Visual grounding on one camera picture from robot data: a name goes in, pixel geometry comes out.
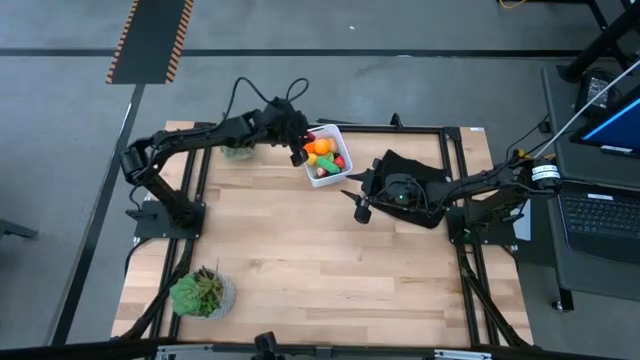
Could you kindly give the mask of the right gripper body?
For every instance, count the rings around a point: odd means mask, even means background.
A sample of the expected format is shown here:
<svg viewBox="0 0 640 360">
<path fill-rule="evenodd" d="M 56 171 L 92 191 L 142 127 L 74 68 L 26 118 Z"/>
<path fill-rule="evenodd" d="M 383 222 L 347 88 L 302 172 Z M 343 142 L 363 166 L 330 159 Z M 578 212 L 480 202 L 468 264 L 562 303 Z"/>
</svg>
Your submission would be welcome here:
<svg viewBox="0 0 640 360">
<path fill-rule="evenodd" d="M 362 200 L 355 202 L 354 212 L 358 223 L 370 222 L 370 208 L 412 224 L 428 223 L 424 190 L 415 178 L 403 173 L 379 176 L 373 170 L 370 179 L 360 182 Z"/>
</svg>

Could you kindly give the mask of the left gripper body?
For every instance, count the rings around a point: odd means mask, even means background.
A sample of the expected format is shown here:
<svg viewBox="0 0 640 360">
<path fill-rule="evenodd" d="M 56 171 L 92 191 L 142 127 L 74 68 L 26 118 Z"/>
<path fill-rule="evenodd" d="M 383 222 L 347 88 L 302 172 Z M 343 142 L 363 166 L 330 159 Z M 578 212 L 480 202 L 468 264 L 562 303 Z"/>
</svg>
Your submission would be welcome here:
<svg viewBox="0 0 640 360">
<path fill-rule="evenodd" d="M 261 144 L 271 146 L 280 145 L 291 150 L 291 163 L 300 167 L 308 154 L 299 144 L 309 142 L 307 135 L 298 135 L 297 129 L 302 126 L 308 128 L 307 118 L 300 111 L 295 110 L 290 102 L 281 98 L 274 98 L 259 116 L 265 133 L 257 140 Z"/>
</svg>

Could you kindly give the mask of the white perforated plastic basket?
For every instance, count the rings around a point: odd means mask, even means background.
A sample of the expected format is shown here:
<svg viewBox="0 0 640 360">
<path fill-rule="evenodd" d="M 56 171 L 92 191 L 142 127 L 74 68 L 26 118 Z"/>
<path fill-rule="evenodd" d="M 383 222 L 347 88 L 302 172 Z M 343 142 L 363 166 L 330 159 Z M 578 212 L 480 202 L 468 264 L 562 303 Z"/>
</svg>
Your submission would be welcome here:
<svg viewBox="0 0 640 360">
<path fill-rule="evenodd" d="M 345 167 L 341 169 L 341 172 L 339 174 L 329 174 L 327 172 L 327 174 L 322 178 L 319 178 L 316 175 L 316 169 L 319 166 L 317 164 L 315 166 L 309 166 L 306 161 L 304 164 L 304 167 L 306 169 L 307 175 L 311 181 L 312 186 L 323 187 L 323 186 L 328 186 L 344 180 L 346 176 L 351 173 L 353 169 L 353 163 L 351 161 L 349 152 L 347 150 L 347 147 L 345 145 L 344 139 L 342 138 L 339 128 L 334 124 L 327 124 L 327 125 L 319 126 L 316 128 L 312 128 L 309 130 L 309 132 L 313 133 L 316 136 L 316 139 L 319 139 L 319 138 L 326 138 L 328 140 L 335 139 L 338 145 L 338 151 L 337 152 L 330 151 L 330 152 L 334 154 L 334 158 L 337 156 L 342 156 L 345 160 Z"/>
</svg>

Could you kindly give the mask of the black cloth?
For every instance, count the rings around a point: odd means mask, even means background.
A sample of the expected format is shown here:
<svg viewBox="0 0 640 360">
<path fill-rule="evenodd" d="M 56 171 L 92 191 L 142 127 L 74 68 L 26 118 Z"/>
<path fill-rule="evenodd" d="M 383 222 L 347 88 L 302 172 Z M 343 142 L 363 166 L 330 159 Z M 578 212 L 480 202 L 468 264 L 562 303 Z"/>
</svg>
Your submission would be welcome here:
<svg viewBox="0 0 640 360">
<path fill-rule="evenodd" d="M 426 190 L 426 184 L 430 182 L 444 182 L 445 172 L 442 169 L 424 165 L 416 160 L 407 159 L 392 150 L 388 150 L 381 159 L 376 158 L 372 163 L 373 170 L 379 176 L 387 176 L 394 173 L 407 174 L 417 180 Z M 427 229 L 436 228 L 444 217 L 444 211 L 439 210 L 435 215 L 430 215 L 426 205 L 427 224 L 414 224 Z"/>
</svg>

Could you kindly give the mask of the pale green plant in pot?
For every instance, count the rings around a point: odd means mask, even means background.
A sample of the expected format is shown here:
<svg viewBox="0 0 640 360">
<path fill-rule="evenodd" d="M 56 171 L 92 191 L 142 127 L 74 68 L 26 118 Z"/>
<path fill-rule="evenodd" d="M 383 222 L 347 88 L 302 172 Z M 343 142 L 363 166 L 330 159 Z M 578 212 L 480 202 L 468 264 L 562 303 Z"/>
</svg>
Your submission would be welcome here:
<svg viewBox="0 0 640 360">
<path fill-rule="evenodd" d="M 255 153 L 253 146 L 245 146 L 245 147 L 221 146 L 220 152 L 223 158 L 227 161 L 248 160 L 252 158 Z"/>
</svg>

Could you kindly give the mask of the black mat with orange stripes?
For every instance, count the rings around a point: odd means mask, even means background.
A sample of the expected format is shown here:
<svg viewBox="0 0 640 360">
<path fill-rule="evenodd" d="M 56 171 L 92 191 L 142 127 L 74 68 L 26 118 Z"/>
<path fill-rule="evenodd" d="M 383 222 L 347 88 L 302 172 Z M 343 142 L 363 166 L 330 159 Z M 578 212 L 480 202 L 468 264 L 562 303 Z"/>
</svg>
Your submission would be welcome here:
<svg viewBox="0 0 640 360">
<path fill-rule="evenodd" d="M 106 83 L 173 83 L 193 7 L 194 0 L 133 0 Z"/>
</svg>

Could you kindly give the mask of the green succulent in patterned pot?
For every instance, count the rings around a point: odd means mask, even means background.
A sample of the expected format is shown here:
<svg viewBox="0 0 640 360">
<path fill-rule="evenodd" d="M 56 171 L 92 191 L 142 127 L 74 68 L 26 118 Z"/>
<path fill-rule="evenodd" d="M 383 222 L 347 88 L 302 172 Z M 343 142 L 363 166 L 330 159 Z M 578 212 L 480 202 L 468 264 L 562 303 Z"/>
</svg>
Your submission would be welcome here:
<svg viewBox="0 0 640 360">
<path fill-rule="evenodd" d="M 230 277 L 201 267 L 170 288 L 173 312 L 179 316 L 221 319 L 232 309 L 236 289 Z"/>
</svg>

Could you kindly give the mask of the white rod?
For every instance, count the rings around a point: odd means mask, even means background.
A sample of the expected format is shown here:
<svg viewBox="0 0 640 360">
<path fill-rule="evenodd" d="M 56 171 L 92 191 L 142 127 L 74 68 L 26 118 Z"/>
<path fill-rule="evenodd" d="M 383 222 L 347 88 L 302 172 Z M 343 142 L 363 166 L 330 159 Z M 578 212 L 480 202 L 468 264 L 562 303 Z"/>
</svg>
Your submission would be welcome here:
<svg viewBox="0 0 640 360">
<path fill-rule="evenodd" d="M 545 67 L 542 70 L 542 85 L 549 115 L 552 137 L 532 149 L 528 155 L 542 158 L 552 151 L 564 177 L 612 176 L 623 178 L 640 177 L 640 158 L 602 152 L 597 147 L 572 143 L 570 137 L 583 125 L 599 116 L 585 117 L 584 108 L 576 109 L 580 82 L 570 83 L 558 74 L 559 67 Z M 616 89 L 611 108 L 626 93 L 640 84 L 640 60 L 629 70 L 615 79 L 599 93 L 614 87 Z"/>
</svg>

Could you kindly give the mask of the black cart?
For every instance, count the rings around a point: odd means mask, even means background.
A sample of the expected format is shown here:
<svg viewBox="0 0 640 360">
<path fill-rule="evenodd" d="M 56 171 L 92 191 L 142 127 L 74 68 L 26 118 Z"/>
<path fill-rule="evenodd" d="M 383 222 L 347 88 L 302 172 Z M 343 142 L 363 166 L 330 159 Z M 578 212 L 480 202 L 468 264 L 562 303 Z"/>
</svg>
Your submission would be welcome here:
<svg viewBox="0 0 640 360">
<path fill-rule="evenodd" d="M 552 133 L 559 136 L 549 149 L 556 154 L 562 191 L 640 201 L 640 158 L 573 143 L 570 136 L 586 123 L 582 117 L 569 122 L 578 85 L 563 80 L 551 65 L 543 67 L 541 77 Z M 626 239 L 613 237 L 609 230 L 593 233 L 589 226 L 579 224 L 572 232 L 561 195 L 547 200 L 544 208 L 560 289 L 640 302 L 640 231 Z"/>
</svg>

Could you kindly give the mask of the black power adapter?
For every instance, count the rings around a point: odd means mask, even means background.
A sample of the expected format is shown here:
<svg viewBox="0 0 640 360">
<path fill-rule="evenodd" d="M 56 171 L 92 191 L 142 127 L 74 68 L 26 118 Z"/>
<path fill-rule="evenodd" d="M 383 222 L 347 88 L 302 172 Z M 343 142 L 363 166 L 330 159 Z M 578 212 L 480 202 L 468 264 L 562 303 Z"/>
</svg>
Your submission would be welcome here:
<svg viewBox="0 0 640 360">
<path fill-rule="evenodd" d="M 603 68 L 595 68 L 588 71 L 580 82 L 576 109 L 584 108 L 582 113 L 585 117 L 593 117 L 605 113 L 613 103 L 616 89 L 610 88 L 602 95 L 599 95 L 615 77 L 611 72 Z"/>
</svg>

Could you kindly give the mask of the monitor with blue screen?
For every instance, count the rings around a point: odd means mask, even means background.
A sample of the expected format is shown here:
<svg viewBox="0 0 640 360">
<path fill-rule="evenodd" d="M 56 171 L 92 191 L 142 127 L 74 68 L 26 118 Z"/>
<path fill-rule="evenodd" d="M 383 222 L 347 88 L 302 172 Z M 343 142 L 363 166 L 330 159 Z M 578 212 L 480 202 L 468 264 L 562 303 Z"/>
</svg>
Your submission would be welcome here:
<svg viewBox="0 0 640 360">
<path fill-rule="evenodd" d="M 640 158 L 640 84 L 603 115 L 580 127 L 570 141 L 602 152 Z"/>
</svg>

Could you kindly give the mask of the black stand leg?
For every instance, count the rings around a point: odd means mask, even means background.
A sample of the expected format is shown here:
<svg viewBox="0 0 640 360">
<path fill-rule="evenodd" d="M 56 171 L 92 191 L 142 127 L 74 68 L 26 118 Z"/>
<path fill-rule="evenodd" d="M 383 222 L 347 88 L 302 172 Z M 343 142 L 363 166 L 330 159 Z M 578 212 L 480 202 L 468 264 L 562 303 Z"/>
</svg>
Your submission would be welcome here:
<svg viewBox="0 0 640 360">
<path fill-rule="evenodd" d="M 560 66 L 558 74 L 567 82 L 577 82 L 598 59 L 608 52 L 612 53 L 622 69 L 629 70 L 628 59 L 619 49 L 618 40 L 638 24 L 640 24 L 640 0 L 634 0 L 568 66 Z"/>
</svg>

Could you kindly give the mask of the black chair base leg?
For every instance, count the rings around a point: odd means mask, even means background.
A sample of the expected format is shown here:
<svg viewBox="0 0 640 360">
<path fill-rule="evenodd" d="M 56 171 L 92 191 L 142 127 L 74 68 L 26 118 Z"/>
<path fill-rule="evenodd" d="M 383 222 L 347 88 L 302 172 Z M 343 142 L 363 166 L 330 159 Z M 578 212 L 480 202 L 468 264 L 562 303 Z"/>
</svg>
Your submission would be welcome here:
<svg viewBox="0 0 640 360">
<path fill-rule="evenodd" d="M 33 230 L 10 221 L 0 219 L 0 240 L 5 235 L 15 235 L 25 239 L 34 239 L 37 234 L 37 230 Z"/>
</svg>

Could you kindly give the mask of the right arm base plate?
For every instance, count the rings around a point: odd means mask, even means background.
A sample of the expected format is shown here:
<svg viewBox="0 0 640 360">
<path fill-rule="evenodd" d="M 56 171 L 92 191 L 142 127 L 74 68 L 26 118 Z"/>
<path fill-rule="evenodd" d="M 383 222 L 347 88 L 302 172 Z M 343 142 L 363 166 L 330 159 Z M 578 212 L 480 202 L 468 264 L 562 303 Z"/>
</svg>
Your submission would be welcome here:
<svg viewBox="0 0 640 360">
<path fill-rule="evenodd" d="M 452 207 L 445 215 L 450 242 L 454 245 L 510 246 L 516 241 L 512 223 L 503 222 L 504 214 L 472 220 L 468 207 Z"/>
</svg>

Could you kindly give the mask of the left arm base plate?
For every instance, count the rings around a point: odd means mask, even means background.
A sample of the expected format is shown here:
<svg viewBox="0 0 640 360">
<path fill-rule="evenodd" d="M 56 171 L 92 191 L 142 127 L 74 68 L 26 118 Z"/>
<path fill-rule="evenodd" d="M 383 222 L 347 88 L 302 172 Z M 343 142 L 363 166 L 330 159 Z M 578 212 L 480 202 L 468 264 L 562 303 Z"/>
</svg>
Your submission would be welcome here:
<svg viewBox="0 0 640 360">
<path fill-rule="evenodd" d="M 194 218 L 191 225 L 179 226 L 173 221 L 165 206 L 159 201 L 145 201 L 142 215 L 136 218 L 135 236 L 140 238 L 197 239 L 203 228 L 206 204 L 191 202 Z"/>
</svg>

